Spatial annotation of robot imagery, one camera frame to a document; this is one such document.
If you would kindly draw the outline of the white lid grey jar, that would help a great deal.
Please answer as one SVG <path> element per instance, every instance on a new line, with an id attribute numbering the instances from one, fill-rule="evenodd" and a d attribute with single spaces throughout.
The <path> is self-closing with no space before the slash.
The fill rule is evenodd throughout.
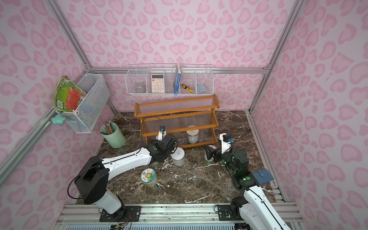
<path id="1" fill-rule="evenodd" d="M 183 166 L 185 163 L 185 151 L 184 149 L 178 147 L 171 154 L 172 161 L 176 166 Z"/>

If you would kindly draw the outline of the sunflower lid yellow jar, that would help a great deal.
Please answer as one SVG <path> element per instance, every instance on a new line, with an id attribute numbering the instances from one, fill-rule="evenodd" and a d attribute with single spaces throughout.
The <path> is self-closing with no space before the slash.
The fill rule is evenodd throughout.
<path id="1" fill-rule="evenodd" d="M 141 174 L 143 184 L 148 188 L 154 188 L 157 185 L 158 177 L 154 169 L 145 169 Z"/>

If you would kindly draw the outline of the green label seed jar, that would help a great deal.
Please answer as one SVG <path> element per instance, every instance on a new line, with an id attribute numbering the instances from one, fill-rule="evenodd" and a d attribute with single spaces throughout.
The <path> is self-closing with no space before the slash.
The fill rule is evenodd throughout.
<path id="1" fill-rule="evenodd" d="M 208 163 L 214 162 L 213 151 L 216 149 L 214 145 L 204 145 L 204 158 Z"/>

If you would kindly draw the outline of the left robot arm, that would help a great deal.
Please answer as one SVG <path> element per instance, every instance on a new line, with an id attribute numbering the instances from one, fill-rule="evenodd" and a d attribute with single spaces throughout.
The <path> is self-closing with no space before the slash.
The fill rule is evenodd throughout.
<path id="1" fill-rule="evenodd" d="M 108 188 L 108 182 L 114 177 L 137 167 L 155 162 L 164 162 L 177 146 L 178 140 L 166 135 L 162 140 L 154 140 L 138 150 L 101 159 L 91 157 L 72 182 L 85 205 L 98 205 L 108 214 L 115 215 L 125 210 L 125 205 L 118 195 Z"/>

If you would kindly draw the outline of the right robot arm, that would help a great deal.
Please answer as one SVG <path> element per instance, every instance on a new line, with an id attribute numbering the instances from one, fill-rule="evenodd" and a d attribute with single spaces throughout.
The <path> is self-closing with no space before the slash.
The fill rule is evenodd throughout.
<path id="1" fill-rule="evenodd" d="M 232 200 L 232 212 L 243 219 L 253 230 L 289 230 L 290 227 L 280 217 L 265 196 L 260 183 L 249 171 L 249 159 L 244 149 L 213 149 L 205 145 L 206 156 L 214 162 L 223 163 L 229 172 L 234 187 L 241 196 Z"/>

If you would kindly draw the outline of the wooden three-tier shelf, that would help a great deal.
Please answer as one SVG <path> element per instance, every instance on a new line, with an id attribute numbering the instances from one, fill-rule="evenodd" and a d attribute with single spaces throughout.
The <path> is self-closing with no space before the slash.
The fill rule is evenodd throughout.
<path id="1" fill-rule="evenodd" d="M 178 139 L 179 147 L 215 145 L 218 142 L 215 129 L 219 127 L 216 109 L 220 108 L 218 97 L 191 97 L 153 103 L 136 103 L 134 115 L 141 121 L 141 134 L 147 143 L 156 138 L 160 126 L 166 133 Z M 198 129 L 199 140 L 188 143 L 188 130 Z"/>

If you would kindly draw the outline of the blue wallet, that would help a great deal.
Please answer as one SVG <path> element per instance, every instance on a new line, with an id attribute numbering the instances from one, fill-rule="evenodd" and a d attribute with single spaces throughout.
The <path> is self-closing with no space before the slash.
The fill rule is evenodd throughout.
<path id="1" fill-rule="evenodd" d="M 253 172 L 253 176 L 260 185 L 264 185 L 274 180 L 273 175 L 265 168 Z"/>

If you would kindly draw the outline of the mint green pencil cup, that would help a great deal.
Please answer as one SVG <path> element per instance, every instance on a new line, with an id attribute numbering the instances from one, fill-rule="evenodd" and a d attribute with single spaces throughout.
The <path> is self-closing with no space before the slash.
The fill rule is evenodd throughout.
<path id="1" fill-rule="evenodd" d="M 122 146 L 125 145 L 126 143 L 126 138 L 123 135 L 123 133 L 121 132 L 120 128 L 118 127 L 118 125 L 116 123 L 112 123 L 112 128 L 114 130 L 113 134 L 107 134 L 106 130 L 104 128 L 104 126 L 101 127 L 100 129 L 100 133 L 102 134 L 102 136 L 104 137 L 104 139 L 110 144 L 110 146 L 112 148 L 120 148 Z"/>

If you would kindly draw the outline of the yellow utility knife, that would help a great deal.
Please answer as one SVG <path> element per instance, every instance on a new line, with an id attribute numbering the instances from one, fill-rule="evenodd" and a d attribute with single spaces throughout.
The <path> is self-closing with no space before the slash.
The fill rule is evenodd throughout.
<path id="1" fill-rule="evenodd" d="M 192 89 L 190 89 L 188 86 L 186 86 L 185 84 L 182 84 L 182 87 L 187 90 L 188 92 L 190 92 L 191 94 L 194 94 L 194 91 Z"/>

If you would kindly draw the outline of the coloured pencils bundle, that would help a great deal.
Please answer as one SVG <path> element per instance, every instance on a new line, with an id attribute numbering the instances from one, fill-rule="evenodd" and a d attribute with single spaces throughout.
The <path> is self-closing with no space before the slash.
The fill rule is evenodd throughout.
<path id="1" fill-rule="evenodd" d="M 106 130 L 106 133 L 109 135 L 109 134 L 113 134 L 114 133 L 114 130 L 112 128 L 112 123 L 110 120 L 107 120 L 103 123 L 103 126 Z"/>

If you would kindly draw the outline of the clear cup in basket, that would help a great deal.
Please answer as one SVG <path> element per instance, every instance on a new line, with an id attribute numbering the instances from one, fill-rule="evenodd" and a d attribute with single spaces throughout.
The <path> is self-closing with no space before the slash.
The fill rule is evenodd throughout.
<path id="1" fill-rule="evenodd" d="M 138 83 L 134 87 L 134 93 L 136 94 L 144 94 L 146 93 L 147 87 L 146 84 Z"/>

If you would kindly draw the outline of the pink calculator in basket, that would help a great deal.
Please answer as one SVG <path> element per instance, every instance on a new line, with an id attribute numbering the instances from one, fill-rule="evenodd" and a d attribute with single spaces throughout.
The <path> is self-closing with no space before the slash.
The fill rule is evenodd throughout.
<path id="1" fill-rule="evenodd" d="M 153 94 L 165 93 L 164 75 L 152 74 L 151 75 L 151 92 Z"/>

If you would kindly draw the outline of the grey blue cup in basket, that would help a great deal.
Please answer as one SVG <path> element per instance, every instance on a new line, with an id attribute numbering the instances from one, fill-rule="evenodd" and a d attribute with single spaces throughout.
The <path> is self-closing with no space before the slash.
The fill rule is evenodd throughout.
<path id="1" fill-rule="evenodd" d="M 198 84 L 197 87 L 196 87 L 196 91 L 198 94 L 201 94 L 201 93 L 204 93 L 207 91 L 207 88 L 204 84 Z"/>

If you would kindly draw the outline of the blue book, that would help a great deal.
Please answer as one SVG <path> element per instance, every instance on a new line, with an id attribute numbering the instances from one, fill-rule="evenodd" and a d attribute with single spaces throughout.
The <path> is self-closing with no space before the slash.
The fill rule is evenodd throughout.
<path id="1" fill-rule="evenodd" d="M 182 76 L 181 67 L 180 67 L 180 64 L 177 63 L 176 64 L 175 77 L 174 77 L 174 81 L 173 81 L 174 95 L 178 95 L 178 93 L 179 93 L 179 86 L 180 86 L 181 76 Z"/>

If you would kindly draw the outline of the white mesh side basket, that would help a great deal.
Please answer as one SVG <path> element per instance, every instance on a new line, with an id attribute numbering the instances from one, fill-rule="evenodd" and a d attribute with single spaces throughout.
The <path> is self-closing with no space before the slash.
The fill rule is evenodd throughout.
<path id="1" fill-rule="evenodd" d="M 73 112 L 57 110 L 57 113 L 62 113 L 66 118 L 66 123 L 76 133 L 91 133 L 110 93 L 101 74 L 87 73 L 76 85 L 87 93 L 84 100 Z"/>

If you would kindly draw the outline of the green snack bag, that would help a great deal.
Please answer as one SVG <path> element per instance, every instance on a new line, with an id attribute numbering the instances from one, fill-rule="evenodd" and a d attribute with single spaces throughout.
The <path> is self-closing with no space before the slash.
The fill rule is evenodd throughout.
<path id="1" fill-rule="evenodd" d="M 61 112 L 73 112 L 84 100 L 87 93 L 67 76 L 62 76 L 54 95 L 54 107 Z"/>

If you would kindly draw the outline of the mint star hook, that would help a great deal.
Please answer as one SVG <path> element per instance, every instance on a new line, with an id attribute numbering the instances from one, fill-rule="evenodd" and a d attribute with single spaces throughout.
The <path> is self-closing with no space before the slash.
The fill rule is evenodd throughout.
<path id="1" fill-rule="evenodd" d="M 55 125 L 61 125 L 65 123 L 66 118 L 62 115 L 62 113 L 57 113 L 55 117 L 51 119 L 52 123 Z"/>

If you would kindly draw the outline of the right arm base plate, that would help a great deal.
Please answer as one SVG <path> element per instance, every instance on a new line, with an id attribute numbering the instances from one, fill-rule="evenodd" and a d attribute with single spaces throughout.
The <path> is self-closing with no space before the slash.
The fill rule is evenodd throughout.
<path id="1" fill-rule="evenodd" d="M 214 211 L 218 214 L 219 221 L 240 220 L 240 218 L 234 213 L 231 205 L 217 204 L 214 207 Z"/>

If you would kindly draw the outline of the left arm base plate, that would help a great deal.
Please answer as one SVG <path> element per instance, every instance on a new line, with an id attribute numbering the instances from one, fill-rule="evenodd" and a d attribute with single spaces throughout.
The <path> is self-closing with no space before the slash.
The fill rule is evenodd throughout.
<path id="1" fill-rule="evenodd" d="M 128 220 L 138 222 L 140 219 L 142 206 L 123 206 L 114 214 L 109 214 L 105 209 L 100 210 L 100 222 L 125 223 Z"/>

